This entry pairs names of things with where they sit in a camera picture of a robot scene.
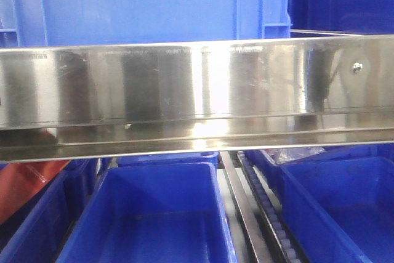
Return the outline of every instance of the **metal rail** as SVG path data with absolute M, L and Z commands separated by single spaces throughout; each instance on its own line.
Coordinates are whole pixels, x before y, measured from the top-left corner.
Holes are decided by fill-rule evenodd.
M 392 142 L 394 36 L 0 50 L 0 161 Z
M 239 210 L 247 240 L 251 246 L 256 263 L 274 263 L 268 246 L 262 237 L 257 219 L 253 211 L 251 211 L 251 205 L 247 200 L 241 181 L 235 171 L 230 154 L 228 152 L 220 152 L 220 156 L 225 168 L 228 186 L 233 193 L 233 198 Z

